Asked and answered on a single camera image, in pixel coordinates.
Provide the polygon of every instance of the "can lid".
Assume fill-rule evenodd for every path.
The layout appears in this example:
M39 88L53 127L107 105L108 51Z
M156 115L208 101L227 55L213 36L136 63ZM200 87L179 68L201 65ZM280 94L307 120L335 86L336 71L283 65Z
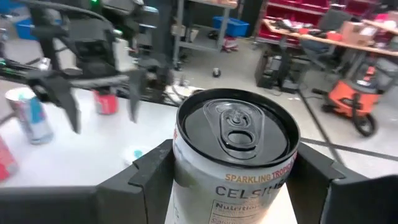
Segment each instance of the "can lid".
M196 152L232 166L273 166L290 157L299 142L298 126L285 109L247 91L197 93L177 116L183 138Z
M29 87L19 87L8 90L5 97L11 101L31 100L36 97L36 94Z

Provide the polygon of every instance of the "desk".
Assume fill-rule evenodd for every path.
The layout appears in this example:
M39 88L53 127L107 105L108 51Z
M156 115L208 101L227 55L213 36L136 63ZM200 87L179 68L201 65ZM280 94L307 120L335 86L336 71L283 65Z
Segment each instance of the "desk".
M53 105L44 106L55 131L55 138L48 144L30 145L15 118L0 126L0 136L20 165L20 170L0 182L0 187L97 185L126 167L122 157L126 148L152 149L173 136L176 107L141 102L134 124L129 120L125 99L119 99L118 113L101 116L95 112L92 92L74 90L74 95L81 111L81 134L70 129L64 112ZM174 223L170 205L166 224ZM264 224L276 220L297 223L286 186L269 209Z
M282 35L286 35L286 36L290 36L290 37L296 37L298 39L314 40L314 41L323 42L326 44L337 45L340 47L347 47L350 49L363 50L363 51L367 51L367 52L398 57L398 52L392 52L390 50L384 50L384 49L377 49L375 47L364 47L364 46L358 46L358 45L353 45L353 44L346 44L346 43L343 43L340 41L323 39L323 38L314 37L314 36L307 35L307 34L302 35L302 34L298 34L298 33L291 33L287 30L277 29L276 27L274 27L271 24L272 21L270 21L268 19L263 19L262 22L268 27L268 29L270 29L271 31L273 31L277 34L282 34Z
M395 35L398 35L398 28L391 28L391 27L388 27L388 26L384 25L381 22L369 21L367 19L362 20L362 22L367 24L367 25L374 26L374 27L383 29L385 31L392 32Z

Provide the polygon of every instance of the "nutrition facts label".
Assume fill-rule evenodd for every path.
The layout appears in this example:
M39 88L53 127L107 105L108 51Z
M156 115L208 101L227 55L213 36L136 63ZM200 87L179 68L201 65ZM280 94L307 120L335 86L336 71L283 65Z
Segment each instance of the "nutrition facts label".
M258 200L244 205L214 200L209 224L256 224L263 218L263 212Z

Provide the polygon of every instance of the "blue storage bin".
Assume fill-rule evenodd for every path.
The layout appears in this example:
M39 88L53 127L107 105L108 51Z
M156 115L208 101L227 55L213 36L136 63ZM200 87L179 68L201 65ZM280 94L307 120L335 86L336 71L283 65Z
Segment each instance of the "blue storage bin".
M61 23L61 20L60 20L60 19L57 19L56 22L57 22L58 24L60 24L60 23ZM21 20L21 21L19 21L19 22L16 22L16 23L15 23L15 27L16 27L16 30L17 30L18 37L19 37L20 39L25 39L25 40L37 40L36 37L34 37L34 36L30 33L30 30L31 30L31 27L32 27L32 21L31 21L31 19L24 19L24 20Z
M10 13L11 9L15 9L22 6L24 5L19 2L14 2L11 0L0 0L0 13L8 14Z
M213 27L215 29L221 28L224 17L215 16L213 17ZM231 37L244 37L248 31L249 24L247 22L240 21L239 19L229 18L228 25L226 28L226 34Z

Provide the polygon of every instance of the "silver can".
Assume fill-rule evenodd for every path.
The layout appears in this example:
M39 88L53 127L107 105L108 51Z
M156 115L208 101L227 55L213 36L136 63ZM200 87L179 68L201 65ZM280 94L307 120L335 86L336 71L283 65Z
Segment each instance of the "silver can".
M30 88L9 90L6 99L31 144L45 144L52 140L53 131L48 124L43 106Z
M260 223L285 184L300 131L273 101L205 90L178 109L174 133L176 224Z

